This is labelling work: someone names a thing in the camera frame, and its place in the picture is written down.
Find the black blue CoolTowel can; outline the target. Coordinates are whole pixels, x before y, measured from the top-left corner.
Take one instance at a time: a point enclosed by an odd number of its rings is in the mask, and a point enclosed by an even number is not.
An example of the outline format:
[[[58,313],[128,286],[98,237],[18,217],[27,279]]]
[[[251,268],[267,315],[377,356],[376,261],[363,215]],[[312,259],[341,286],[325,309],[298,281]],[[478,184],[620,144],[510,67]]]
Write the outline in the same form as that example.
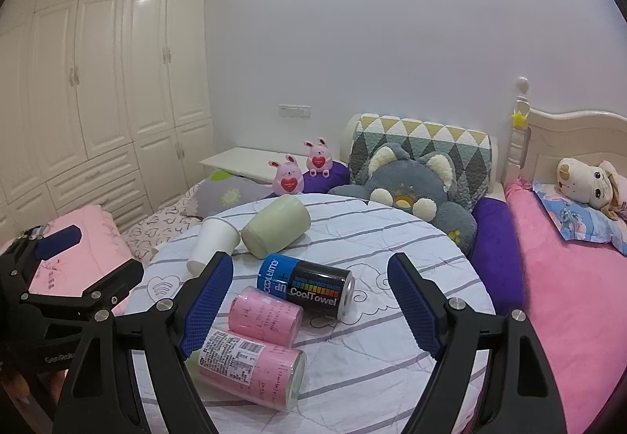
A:
[[[351,271],[270,254],[261,263],[257,289],[299,305],[305,311],[341,320],[354,290]]]

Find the pink cup rear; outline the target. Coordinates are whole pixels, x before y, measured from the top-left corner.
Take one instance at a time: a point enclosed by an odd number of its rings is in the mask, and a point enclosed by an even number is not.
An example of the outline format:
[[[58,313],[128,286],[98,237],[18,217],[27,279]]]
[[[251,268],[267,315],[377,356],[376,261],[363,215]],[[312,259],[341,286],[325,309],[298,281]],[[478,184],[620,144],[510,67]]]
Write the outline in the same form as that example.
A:
[[[252,340],[291,348],[304,310],[299,305],[246,287],[230,305],[228,330]]]

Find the green ceramic cup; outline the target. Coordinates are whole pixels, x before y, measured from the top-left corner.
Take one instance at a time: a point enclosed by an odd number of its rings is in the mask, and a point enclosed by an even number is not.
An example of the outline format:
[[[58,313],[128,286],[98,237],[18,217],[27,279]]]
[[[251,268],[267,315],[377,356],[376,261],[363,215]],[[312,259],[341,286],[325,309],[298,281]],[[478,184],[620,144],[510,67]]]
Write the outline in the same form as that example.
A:
[[[241,230],[243,244],[257,259],[282,251],[310,228],[312,219],[304,205],[293,195],[276,197],[255,214]]]

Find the pink folded quilt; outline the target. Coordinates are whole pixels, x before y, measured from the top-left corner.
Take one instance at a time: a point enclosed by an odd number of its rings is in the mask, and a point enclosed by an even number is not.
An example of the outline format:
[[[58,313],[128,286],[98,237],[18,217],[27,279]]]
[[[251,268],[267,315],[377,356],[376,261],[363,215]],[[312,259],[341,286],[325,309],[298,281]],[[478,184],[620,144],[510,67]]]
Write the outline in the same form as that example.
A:
[[[76,225],[79,244],[39,264],[29,291],[48,296],[80,297],[90,287],[123,263],[132,259],[112,214],[98,205],[76,209],[46,224],[45,236]]]

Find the heart pattern sheet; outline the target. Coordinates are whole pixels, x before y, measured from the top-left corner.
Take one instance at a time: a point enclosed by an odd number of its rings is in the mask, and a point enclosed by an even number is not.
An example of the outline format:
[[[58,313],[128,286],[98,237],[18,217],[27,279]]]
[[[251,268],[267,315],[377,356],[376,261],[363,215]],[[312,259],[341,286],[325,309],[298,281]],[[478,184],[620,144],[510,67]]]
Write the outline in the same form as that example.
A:
[[[199,217],[187,215],[187,207],[200,185],[197,183],[172,205],[159,209],[121,233],[136,260],[148,265],[158,253],[158,246],[201,223]]]

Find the cream wardrobe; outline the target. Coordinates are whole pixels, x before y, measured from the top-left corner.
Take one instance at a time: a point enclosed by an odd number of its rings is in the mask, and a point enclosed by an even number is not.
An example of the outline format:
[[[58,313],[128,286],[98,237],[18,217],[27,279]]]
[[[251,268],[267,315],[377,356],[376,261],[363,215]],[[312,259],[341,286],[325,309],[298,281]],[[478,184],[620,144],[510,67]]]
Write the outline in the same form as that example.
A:
[[[125,230],[201,180],[204,2],[2,3],[2,239],[86,205]]]

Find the purple cushion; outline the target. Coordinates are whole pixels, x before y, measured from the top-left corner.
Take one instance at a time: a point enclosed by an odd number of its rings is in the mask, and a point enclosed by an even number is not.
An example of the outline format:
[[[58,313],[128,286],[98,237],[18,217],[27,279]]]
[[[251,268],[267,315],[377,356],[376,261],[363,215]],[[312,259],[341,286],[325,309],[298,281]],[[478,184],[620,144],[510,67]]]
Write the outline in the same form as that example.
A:
[[[472,252],[463,254],[444,232],[400,209],[330,192],[297,198],[312,224],[286,248],[297,259],[352,272],[353,295],[341,319],[346,325],[397,309],[385,273],[396,252],[407,254],[421,274],[436,280],[446,293],[471,292],[500,315],[524,305],[518,244],[501,200],[484,197],[469,211],[477,233]]]

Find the pink green glass jar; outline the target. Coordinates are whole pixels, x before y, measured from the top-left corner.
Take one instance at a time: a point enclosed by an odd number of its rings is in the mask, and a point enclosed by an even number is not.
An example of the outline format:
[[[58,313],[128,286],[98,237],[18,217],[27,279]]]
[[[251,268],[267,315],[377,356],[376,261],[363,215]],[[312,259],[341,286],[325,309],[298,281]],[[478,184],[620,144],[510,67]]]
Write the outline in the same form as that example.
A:
[[[288,412],[299,398],[306,354],[212,328],[188,367],[208,384],[245,401]]]

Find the white dog plush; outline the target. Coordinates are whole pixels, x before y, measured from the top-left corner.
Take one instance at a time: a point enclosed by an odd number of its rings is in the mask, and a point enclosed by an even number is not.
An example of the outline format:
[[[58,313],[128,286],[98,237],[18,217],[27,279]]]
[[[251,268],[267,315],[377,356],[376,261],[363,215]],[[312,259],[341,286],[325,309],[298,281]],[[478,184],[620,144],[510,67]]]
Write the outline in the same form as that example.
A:
[[[618,209],[617,177],[618,173],[609,161],[594,166],[575,158],[563,158],[557,165],[559,191],[577,203],[585,203],[600,211]]]

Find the pink bunny plush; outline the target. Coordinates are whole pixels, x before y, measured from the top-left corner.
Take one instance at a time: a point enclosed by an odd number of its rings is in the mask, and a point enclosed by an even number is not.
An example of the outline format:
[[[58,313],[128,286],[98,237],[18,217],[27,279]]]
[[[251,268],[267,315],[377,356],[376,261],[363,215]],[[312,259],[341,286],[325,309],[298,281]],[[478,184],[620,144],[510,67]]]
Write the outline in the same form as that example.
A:
[[[308,174],[312,177],[321,175],[324,178],[330,177],[330,170],[333,168],[333,157],[323,138],[317,142],[305,141],[309,155],[306,160]]]
[[[268,164],[276,170],[272,181],[275,195],[297,195],[304,191],[304,176],[293,156],[286,155],[282,163],[270,160]]]

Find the grey cat plush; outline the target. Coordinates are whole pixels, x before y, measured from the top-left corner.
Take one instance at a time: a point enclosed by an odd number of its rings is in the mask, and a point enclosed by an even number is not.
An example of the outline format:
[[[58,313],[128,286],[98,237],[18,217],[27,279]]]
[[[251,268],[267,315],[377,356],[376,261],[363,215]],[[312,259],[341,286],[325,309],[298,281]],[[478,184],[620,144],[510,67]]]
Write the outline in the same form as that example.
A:
[[[444,232],[462,251],[474,247],[477,223],[455,202],[456,171],[451,158],[438,152],[412,159],[397,143],[377,148],[361,185],[338,185],[331,195],[353,197],[400,209]]]

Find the triangle pattern quilted cushion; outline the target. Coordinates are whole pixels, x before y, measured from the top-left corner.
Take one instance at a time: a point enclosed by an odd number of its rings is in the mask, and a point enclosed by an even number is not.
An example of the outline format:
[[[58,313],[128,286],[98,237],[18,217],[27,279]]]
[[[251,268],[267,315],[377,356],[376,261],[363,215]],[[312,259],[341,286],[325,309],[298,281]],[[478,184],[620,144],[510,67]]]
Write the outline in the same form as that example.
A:
[[[354,183],[366,181],[377,148],[397,143],[412,159],[432,152],[448,155],[457,180],[455,202],[469,211],[492,188],[497,145],[483,131],[376,113],[356,115],[348,130],[346,160]]]

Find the cream bed headboard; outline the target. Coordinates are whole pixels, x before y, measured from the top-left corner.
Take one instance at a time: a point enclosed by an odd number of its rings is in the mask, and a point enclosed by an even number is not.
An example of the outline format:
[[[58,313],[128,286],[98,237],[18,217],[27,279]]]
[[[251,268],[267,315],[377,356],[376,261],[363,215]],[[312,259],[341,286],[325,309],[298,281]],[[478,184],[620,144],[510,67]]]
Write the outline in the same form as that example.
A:
[[[531,106],[528,92],[529,80],[518,76],[513,110],[528,112],[527,127],[514,129],[511,120],[502,177],[504,187],[518,178],[554,183],[557,164],[563,158],[576,158],[590,165],[608,160],[619,174],[626,174],[624,115],[599,110],[546,112]]]

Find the yellow star sticker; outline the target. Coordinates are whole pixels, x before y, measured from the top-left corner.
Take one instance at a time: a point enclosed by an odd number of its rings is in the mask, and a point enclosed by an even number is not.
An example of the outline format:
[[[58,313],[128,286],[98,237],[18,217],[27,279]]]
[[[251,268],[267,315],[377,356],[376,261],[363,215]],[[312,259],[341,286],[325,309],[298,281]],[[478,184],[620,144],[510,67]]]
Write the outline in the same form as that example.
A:
[[[524,130],[527,127],[528,112],[516,109],[512,111],[511,120],[514,129]]]

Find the wall socket panel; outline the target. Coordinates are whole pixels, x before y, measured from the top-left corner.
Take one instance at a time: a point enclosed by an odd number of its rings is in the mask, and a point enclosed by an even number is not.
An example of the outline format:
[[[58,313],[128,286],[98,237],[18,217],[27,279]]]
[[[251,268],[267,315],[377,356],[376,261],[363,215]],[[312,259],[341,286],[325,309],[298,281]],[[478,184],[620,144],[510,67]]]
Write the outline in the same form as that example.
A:
[[[279,105],[277,113],[280,118],[307,120],[310,118],[310,107],[301,105]]]

